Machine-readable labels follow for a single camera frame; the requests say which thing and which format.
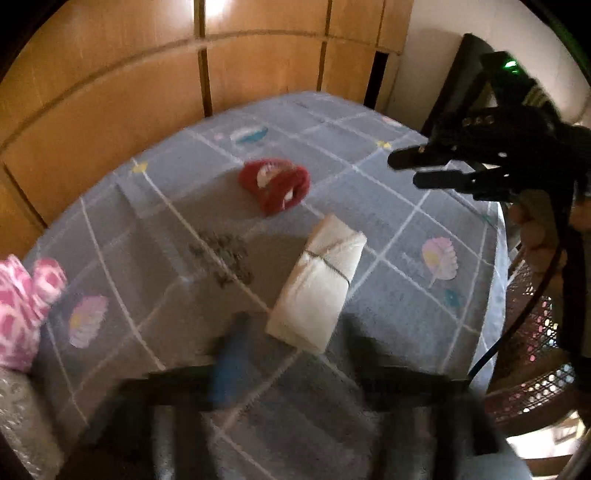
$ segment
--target white wall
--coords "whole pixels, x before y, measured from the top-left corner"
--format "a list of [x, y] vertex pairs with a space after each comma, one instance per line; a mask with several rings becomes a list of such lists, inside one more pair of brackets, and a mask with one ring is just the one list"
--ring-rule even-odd
[[510, 52], [541, 82], [565, 121], [579, 118], [590, 92], [583, 74], [554, 33], [519, 0], [415, 0], [386, 114], [416, 129], [423, 126], [464, 33]]

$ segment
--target red hair tie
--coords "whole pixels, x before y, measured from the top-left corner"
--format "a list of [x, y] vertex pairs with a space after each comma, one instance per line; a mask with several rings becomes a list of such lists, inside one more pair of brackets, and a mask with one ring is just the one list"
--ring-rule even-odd
[[238, 181], [258, 199], [266, 215], [274, 215], [297, 205], [310, 190], [308, 171], [280, 158], [245, 163]]

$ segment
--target pink patterned fabric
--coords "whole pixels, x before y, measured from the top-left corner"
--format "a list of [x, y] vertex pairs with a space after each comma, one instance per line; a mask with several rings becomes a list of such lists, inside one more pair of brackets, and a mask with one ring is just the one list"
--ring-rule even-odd
[[33, 277], [10, 255], [0, 261], [0, 366], [27, 372], [39, 349], [39, 328], [66, 288], [66, 275], [51, 258], [39, 259]]

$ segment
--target gray tablecloth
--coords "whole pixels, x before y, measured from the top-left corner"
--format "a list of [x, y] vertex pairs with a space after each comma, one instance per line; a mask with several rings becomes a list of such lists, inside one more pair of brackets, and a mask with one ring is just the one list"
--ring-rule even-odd
[[[417, 190], [412, 172], [387, 167], [389, 151], [424, 141], [359, 105], [323, 93], [288, 95], [187, 128], [82, 196], [25, 260], [54, 257], [70, 280], [34, 368], [66, 450], [121, 378], [210, 362], [212, 340], [234, 312], [247, 310], [259, 328], [245, 394], [209, 417], [225, 477], [365, 476], [376, 418], [350, 380], [340, 327], [320, 357], [262, 330], [307, 235], [333, 212], [368, 237], [345, 311], [358, 314], [400, 364], [461, 377], [497, 340], [507, 267], [500, 208]], [[261, 215], [237, 175], [243, 160], [263, 157], [309, 170], [303, 205]], [[200, 253], [196, 237], [240, 284]], [[421, 248], [433, 238], [453, 244], [453, 280], [432, 282]], [[78, 348], [70, 318], [88, 296], [106, 297], [108, 311], [96, 337]], [[492, 364], [477, 390], [491, 373]]]

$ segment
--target black cable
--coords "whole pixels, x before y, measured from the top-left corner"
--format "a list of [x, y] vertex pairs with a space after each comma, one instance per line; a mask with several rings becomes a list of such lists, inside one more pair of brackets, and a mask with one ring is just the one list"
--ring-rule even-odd
[[491, 346], [488, 349], [488, 351], [484, 355], [481, 356], [480, 360], [478, 360], [474, 364], [474, 366], [470, 369], [470, 371], [468, 372], [468, 376], [467, 376], [467, 385], [470, 385], [472, 380], [474, 380], [474, 377], [478, 374], [478, 372], [480, 370], [482, 370], [482, 367], [484, 367], [488, 363], [488, 361], [496, 355], [496, 353], [499, 351], [501, 346], [504, 345], [505, 343], [507, 343], [509, 341], [509, 339], [515, 334], [515, 332], [517, 330], [519, 330], [519, 327], [521, 327], [524, 324], [524, 322], [527, 320], [527, 316], [534, 309], [535, 305], [538, 303], [542, 294], [544, 293], [544, 291], [548, 287], [550, 280], [552, 280], [554, 273], [556, 273], [556, 267], [558, 266], [558, 262], [560, 261], [560, 255], [562, 254], [562, 250], [563, 250], [562, 245], [559, 245], [556, 248], [556, 252], [554, 252], [554, 256], [552, 257], [552, 260], [550, 261], [550, 265], [548, 266], [548, 270], [546, 270], [546, 272], [544, 273], [544, 277], [542, 278], [540, 286], [536, 289], [536, 291], [534, 292], [534, 294], [530, 298], [530, 300], [527, 303], [527, 305], [525, 306], [525, 308], [521, 311], [521, 313], [517, 317], [517, 320], [513, 323], [513, 325], [511, 325], [507, 329], [507, 331], [505, 333], [503, 333], [503, 335], [501, 335], [501, 338], [499, 338], [495, 342], [495, 344], [493, 346]]

